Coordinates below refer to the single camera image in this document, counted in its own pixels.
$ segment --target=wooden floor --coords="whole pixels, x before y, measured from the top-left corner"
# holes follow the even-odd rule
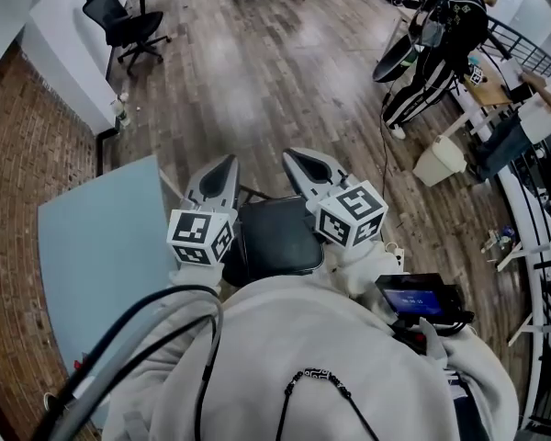
[[[380,191],[384,143],[380,109],[388,86],[371,72],[396,10],[381,0],[149,0],[165,12],[164,63],[141,56],[129,79],[113,64],[110,81],[130,95],[133,123],[107,145],[112,167],[156,153],[184,189],[200,166],[224,153],[242,164],[242,182],[281,197],[292,192],[280,163],[288,146],[331,154]],[[398,81],[393,91],[402,85]],[[439,272],[462,287],[478,334],[509,371],[523,403],[530,340],[507,338],[528,314],[528,285],[509,266],[497,275],[480,246],[488,229],[511,223],[494,185],[456,175],[425,187],[416,159],[458,115],[450,99],[388,140],[386,242],[406,249],[411,272]],[[465,137],[456,139],[462,146]]]

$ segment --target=light blue table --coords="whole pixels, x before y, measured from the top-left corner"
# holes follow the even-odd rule
[[[146,157],[39,207],[39,260],[51,325],[68,373],[130,305],[165,288],[177,264],[157,159]],[[95,373],[148,315],[127,325]],[[106,407],[92,417],[106,420]]]

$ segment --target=sneaker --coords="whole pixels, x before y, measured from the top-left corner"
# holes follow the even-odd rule
[[[390,134],[392,134],[395,139],[398,139],[400,141],[404,141],[404,139],[406,139],[406,132],[404,132],[404,129],[402,127],[395,125],[391,127],[388,126],[388,129]]]

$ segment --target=black cable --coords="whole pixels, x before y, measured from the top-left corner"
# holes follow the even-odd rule
[[[210,376],[212,376],[212,370],[214,369],[214,361],[217,358],[219,352],[220,340],[217,342],[217,348],[212,355],[210,364],[204,367],[204,373],[202,374],[202,391],[200,392],[200,397],[198,398],[196,404],[196,415],[194,417],[194,438],[196,441],[202,440],[202,435],[200,434],[200,425],[202,423],[202,404],[204,403],[204,397],[206,395],[206,389],[208,388],[208,383],[210,382]]]
[[[160,338],[155,343],[147,346],[145,349],[143,349],[141,352],[139,352],[135,357],[133,357],[125,366],[122,367],[122,369],[117,373],[117,375],[108,383],[106,389],[100,394],[100,397],[97,399],[96,403],[92,406],[92,408],[86,412],[84,415],[84,418],[79,423],[79,426],[83,426],[92,413],[96,410],[97,406],[100,404],[102,400],[124,379],[126,378],[140,363],[142,363],[147,357],[155,353],[158,349],[162,348],[163,346],[167,345],[169,342],[177,338],[178,336],[181,336],[185,332],[188,332],[192,328],[194,328],[196,325],[211,320],[214,322],[214,317],[212,315],[203,315],[202,317],[198,317],[197,319],[194,319],[192,322],[187,323],[186,325],[174,330],[173,332],[168,333],[166,336]],[[213,329],[216,329],[216,323],[213,323]]]
[[[394,88],[396,80],[394,80],[392,82],[392,85],[389,86],[389,90],[384,95],[384,99],[382,100],[382,108],[379,110],[379,134],[382,136],[382,142],[384,142],[384,173],[382,175],[382,199],[384,199],[384,196],[386,195],[386,174],[388,173],[388,146],[386,145],[386,138],[384,137],[384,124],[386,124],[386,122],[383,120],[383,115],[384,107],[386,107],[386,105],[388,104],[388,101],[392,95],[392,88]]]
[[[216,293],[216,291],[213,288],[209,288],[208,286],[184,285],[153,292],[149,296],[144,297],[143,299],[130,306],[130,308],[126,310],[112,324],[112,326],[107,330],[100,341],[96,343],[92,351],[90,351],[90,353],[84,359],[84,363],[80,366],[80,368],[77,369],[67,380],[65,385],[57,394],[51,410],[45,413],[39,425],[37,426],[35,433],[31,438],[31,441],[44,441],[45,439],[49,438],[49,434],[51,433],[53,426],[65,409],[65,404],[72,399],[73,391],[94,368],[100,357],[110,346],[112,340],[120,333],[124,326],[130,321],[130,319],[135,316],[138,311],[140,311],[143,307],[149,305],[150,303],[155,302],[159,299],[163,299],[164,297],[167,297],[171,294],[193,290],[207,292],[212,296],[218,298],[218,294]]]
[[[456,325],[452,326],[451,328],[444,328],[437,330],[437,334],[439,336],[453,336],[454,334],[458,334],[465,328],[466,324],[461,322],[457,323]]]

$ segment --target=bottle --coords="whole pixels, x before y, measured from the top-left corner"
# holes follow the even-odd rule
[[[126,128],[130,124],[130,118],[127,114],[127,110],[125,109],[125,102],[127,99],[127,94],[123,93],[122,95],[117,96],[117,99],[110,103],[114,115],[117,117],[118,122],[120,122],[120,125],[123,128]]]

